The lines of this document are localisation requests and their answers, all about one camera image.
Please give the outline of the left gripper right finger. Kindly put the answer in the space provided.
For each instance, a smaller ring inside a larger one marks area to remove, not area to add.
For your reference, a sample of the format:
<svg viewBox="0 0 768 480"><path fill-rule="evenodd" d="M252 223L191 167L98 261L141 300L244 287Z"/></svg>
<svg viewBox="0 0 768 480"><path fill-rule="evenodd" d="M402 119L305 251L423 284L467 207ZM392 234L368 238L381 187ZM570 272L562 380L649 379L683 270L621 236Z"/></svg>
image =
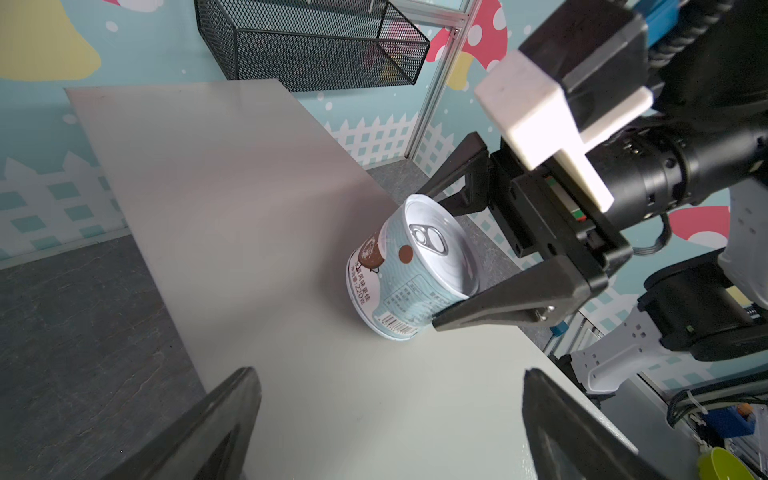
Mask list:
<svg viewBox="0 0 768 480"><path fill-rule="evenodd" d="M524 375L522 415L539 479L661 479L545 372Z"/></svg>

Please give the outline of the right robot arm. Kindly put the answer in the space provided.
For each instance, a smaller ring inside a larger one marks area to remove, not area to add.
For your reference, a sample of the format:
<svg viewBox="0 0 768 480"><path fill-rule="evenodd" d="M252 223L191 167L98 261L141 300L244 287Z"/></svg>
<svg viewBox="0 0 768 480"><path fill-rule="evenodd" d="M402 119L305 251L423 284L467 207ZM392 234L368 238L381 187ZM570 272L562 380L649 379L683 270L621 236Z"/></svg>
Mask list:
<svg viewBox="0 0 768 480"><path fill-rule="evenodd" d="M541 261L433 327L554 325L632 257L663 249L674 209L727 190L725 246L652 274L623 323L557 364L602 400L677 353L765 351L766 3L566 1L483 61L474 94L500 147L467 135L422 193L454 215L489 210L516 255Z"/></svg>

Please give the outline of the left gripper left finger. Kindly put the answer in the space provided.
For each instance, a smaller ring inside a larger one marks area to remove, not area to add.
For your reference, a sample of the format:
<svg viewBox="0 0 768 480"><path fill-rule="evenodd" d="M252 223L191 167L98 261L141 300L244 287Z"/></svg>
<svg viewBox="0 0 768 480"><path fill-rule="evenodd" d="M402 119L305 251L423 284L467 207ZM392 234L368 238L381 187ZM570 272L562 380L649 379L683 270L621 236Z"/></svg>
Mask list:
<svg viewBox="0 0 768 480"><path fill-rule="evenodd" d="M241 479L262 390L237 369L107 479Z"/></svg>

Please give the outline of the teal label can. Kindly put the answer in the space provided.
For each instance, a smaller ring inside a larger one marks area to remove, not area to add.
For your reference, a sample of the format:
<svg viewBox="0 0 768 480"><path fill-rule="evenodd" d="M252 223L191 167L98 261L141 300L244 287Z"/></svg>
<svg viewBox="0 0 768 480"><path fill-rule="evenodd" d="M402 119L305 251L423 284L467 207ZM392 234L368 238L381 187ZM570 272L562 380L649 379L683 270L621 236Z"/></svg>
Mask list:
<svg viewBox="0 0 768 480"><path fill-rule="evenodd" d="M407 341L436 315L480 291L478 262L457 220L413 194L350 255L346 287L378 335Z"/></svg>

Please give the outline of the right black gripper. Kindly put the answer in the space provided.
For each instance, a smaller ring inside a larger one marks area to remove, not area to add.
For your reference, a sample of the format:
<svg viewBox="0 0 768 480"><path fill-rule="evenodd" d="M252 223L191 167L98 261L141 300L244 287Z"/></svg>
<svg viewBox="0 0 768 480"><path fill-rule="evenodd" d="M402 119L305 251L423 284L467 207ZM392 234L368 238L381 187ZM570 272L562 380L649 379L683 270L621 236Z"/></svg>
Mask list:
<svg viewBox="0 0 768 480"><path fill-rule="evenodd" d="M555 326L602 293L632 257L625 237L553 159L528 171L508 146L490 157L472 132L417 194L436 199L460 180L464 186L439 201L449 214L489 206L515 253L542 261L441 311L432 321L437 331Z"/></svg>

